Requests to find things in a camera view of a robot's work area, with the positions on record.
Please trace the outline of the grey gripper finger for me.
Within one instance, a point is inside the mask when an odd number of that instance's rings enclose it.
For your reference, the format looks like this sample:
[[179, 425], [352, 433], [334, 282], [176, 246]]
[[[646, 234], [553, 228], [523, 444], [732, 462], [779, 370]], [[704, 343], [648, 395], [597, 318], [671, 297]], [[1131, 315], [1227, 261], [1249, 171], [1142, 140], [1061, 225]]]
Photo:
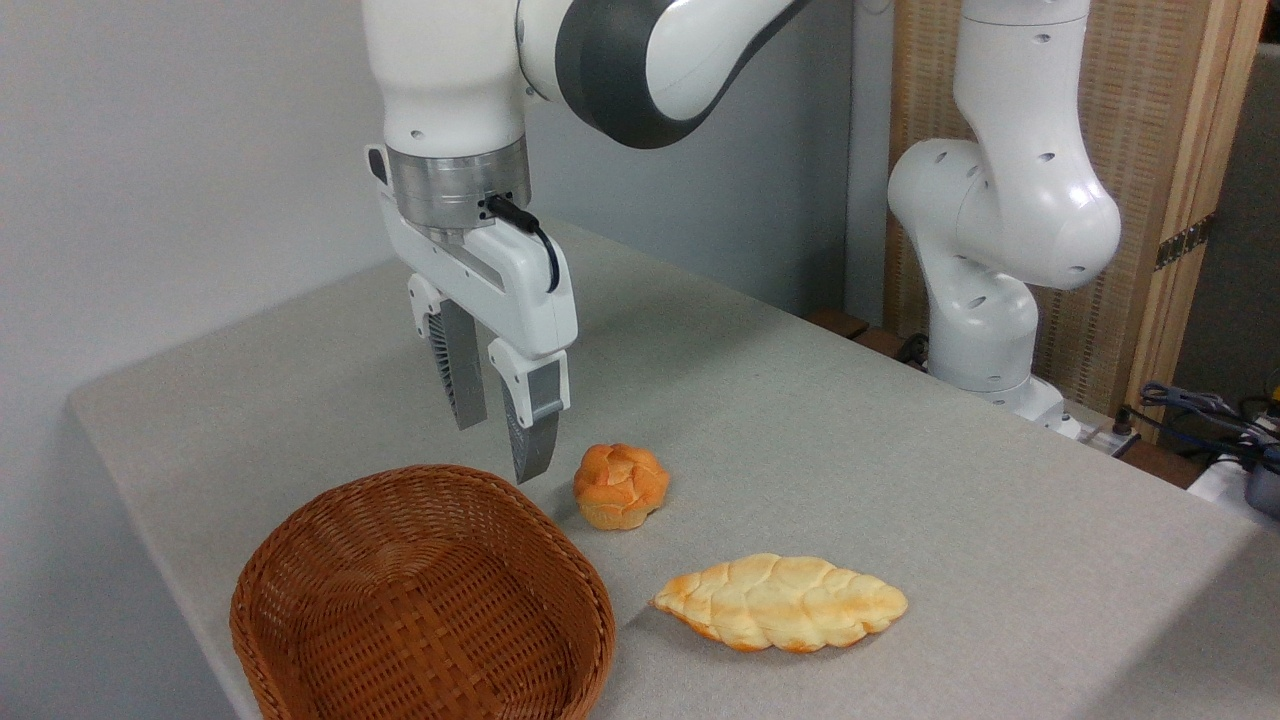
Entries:
[[503, 380], [515, 482], [522, 484], [549, 468], [559, 414], [571, 406], [567, 352], [530, 359], [495, 338], [488, 354]]
[[474, 318], [417, 273], [407, 288], [415, 325], [431, 350], [457, 427], [465, 430], [484, 421], [486, 402]]

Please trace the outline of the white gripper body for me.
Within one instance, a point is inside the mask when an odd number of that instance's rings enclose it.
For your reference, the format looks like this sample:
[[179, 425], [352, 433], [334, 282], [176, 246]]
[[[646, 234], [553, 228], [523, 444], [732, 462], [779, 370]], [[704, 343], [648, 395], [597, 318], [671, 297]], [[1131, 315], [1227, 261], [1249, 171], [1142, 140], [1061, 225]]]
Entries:
[[545, 357], [577, 337], [568, 261], [488, 206], [530, 200], [522, 143], [463, 158], [365, 149], [396, 254], [430, 286], [522, 356]]

